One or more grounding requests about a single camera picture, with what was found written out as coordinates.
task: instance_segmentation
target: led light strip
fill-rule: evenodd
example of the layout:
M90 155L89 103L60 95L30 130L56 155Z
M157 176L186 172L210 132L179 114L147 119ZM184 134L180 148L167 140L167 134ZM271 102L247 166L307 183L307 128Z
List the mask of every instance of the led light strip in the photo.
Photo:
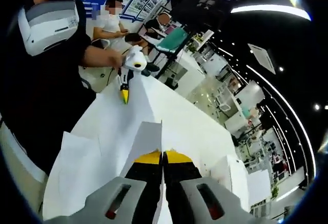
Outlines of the led light strip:
M286 155L286 161L287 161L287 164L288 164L289 172L292 174L291 166L289 165L289 161L288 161L288 157L287 157L287 154L286 154L285 146L283 146L283 142L281 141L281 139L280 139L280 137L279 137L279 133L278 133L276 127L275 127L275 126L272 126L272 127L273 127L273 129L276 131L277 137L278 137L278 139L279 139L279 141L280 141L280 143L281 143L282 149L283 149L283 151L284 151L284 153L285 153L285 155Z
M229 56L233 56L233 55L231 55L228 51L225 51L225 50L221 49L220 47L218 47L218 49L219 49L220 51L225 52L225 53L228 54Z
M276 199L276 202L284 199L285 197L287 197L288 195L290 195L291 193L295 192L298 189L299 186L296 186L295 188L292 188L289 192L286 192L285 194L283 194L282 196L278 197Z
M265 87L262 87L262 88L265 89L265 91L266 91L270 96L272 96L271 93L270 93ZM282 106L280 105L280 103L276 100L276 98L273 98L273 100L277 103L277 105L278 105L278 106L280 107L280 109L283 111L283 113L285 114L285 116L287 116L286 112L284 111L284 109L282 108ZM301 146L301 150L302 150L302 153L303 153L303 156L304 156L305 169L306 169L306 172L308 172L308 171L309 171L309 169L308 169L308 161L307 161L307 159L306 159L305 152L304 152L304 148L303 148L303 146L302 146L302 144L301 144L301 140L300 140L300 138L299 138L299 136L298 136L298 133L296 132L296 129L295 129L293 123L291 122L291 120L288 120L288 121L289 121L289 123L291 124L291 126L292 126L292 128L293 128L293 130L294 130L294 132L295 132L295 134L296 134L296 137L297 137L298 142L299 142L299 146ZM307 182L308 182L307 184L309 184L309 174L306 174L306 180L307 180Z
M232 71L234 71L234 73L235 74L237 74L240 78L242 78L242 80L244 81L244 82L246 82L246 84L248 84L248 82L239 74L239 73L237 73L237 71L236 70L234 70L233 68L231 68L232 69Z
M314 153L313 153L313 149L312 149L312 146L311 146L311 142L310 142L310 139L309 139L309 136L301 122L301 120L298 118L297 114L295 113L294 109L292 108L292 106L287 102L287 100L281 95L281 93L270 83L267 81L267 79L265 79L262 75L260 75L256 70L254 70L252 67L246 65L246 67L248 67L250 70L252 70L255 74L257 74L261 79L263 79L265 81L265 83L267 83L278 95L279 97L284 101L284 103L287 105L287 107L290 109L290 111L292 112L292 114L295 116L298 124L300 125L304 135L305 135L305 138L306 138L306 141L307 141L307 144L309 146L309 150L310 150L310 153L311 153L311 158L312 158L312 162L313 162L313 175L314 177L316 177L316 174L317 174L317 169L316 169L316 162L315 162L315 159L314 159Z
M268 108L267 105L266 105L265 107L268 109L268 111L269 111L270 114L272 115L273 119L276 121L276 123L277 123L277 125L278 125L278 127L279 127L279 129L280 129L280 131L281 131L281 133L282 133L282 136L283 136L284 140L286 141L286 144L287 144L287 146L288 146L289 152L291 153L291 157L292 157L292 161L293 161L293 165L294 165L294 170L296 171L296 166L295 166L295 161L294 161L293 153L292 153L291 147L290 147L289 144L288 144L288 141L287 141L287 139L286 139L286 136L285 136L283 130L281 129L281 126L280 126L280 124L278 123L276 117L275 117L275 116L273 115L273 113L271 112L271 110Z
M249 5L249 6L242 6L238 8L232 9L231 13L237 12L246 12L246 11L278 11L284 12L296 16L303 17L311 21L309 14L305 10L301 10L292 6L286 5Z

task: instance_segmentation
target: black ceiling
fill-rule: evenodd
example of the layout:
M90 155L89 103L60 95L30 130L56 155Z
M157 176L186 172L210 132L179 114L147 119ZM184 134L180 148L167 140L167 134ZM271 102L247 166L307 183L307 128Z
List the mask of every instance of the black ceiling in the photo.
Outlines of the black ceiling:
M172 0L172 6L181 0ZM254 4L292 4L289 0L239 0L239 5ZM301 6L310 15L312 21L285 13L277 12L245 12L230 14L225 20L221 32L215 32L211 42L234 57L230 58L230 65L234 66L240 75L259 82L279 102L286 115L277 103L267 95L264 105L276 111L276 118L282 130L287 130L286 138L294 154L297 168L304 166L304 157L300 150L298 138L291 127L293 123L299 135L309 167L309 175L313 175L313 168L306 137L294 118L290 109L282 99L260 77L254 74L246 65L251 66L264 76L284 96L295 110L307 131L314 152L322 143L325 129L328 126L328 79L327 55L328 47L326 30L326 1L302 0ZM283 72L276 70L276 75L263 68L250 53L248 43L270 50L277 67L284 68ZM315 103L321 105L320 111L314 111Z

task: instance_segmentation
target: black shirt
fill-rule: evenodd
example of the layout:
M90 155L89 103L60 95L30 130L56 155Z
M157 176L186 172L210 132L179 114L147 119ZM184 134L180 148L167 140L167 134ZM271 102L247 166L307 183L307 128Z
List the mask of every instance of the black shirt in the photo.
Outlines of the black shirt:
M6 39L0 61L0 113L28 156L46 173L60 150L63 131L70 132L95 99L94 91L83 87L78 72L91 40L86 35L83 3L75 2L78 28L64 43L30 56L17 24ZM33 5L31 0L25 9ZM45 166L40 155L47 157L47 153L53 155Z
M159 26L159 22L156 18L149 20L148 22L146 22L145 24L145 28L151 29L151 28L155 28L157 30L160 30L160 26ZM149 37L152 38L158 38L158 34L157 33L149 33L147 32L146 35L148 35Z

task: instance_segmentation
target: monitor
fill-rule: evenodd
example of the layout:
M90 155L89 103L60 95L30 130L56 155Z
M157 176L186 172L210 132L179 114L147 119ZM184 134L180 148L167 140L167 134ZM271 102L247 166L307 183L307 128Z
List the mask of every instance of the monitor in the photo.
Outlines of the monitor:
M183 0L171 11L172 19L192 30L217 31L238 0Z

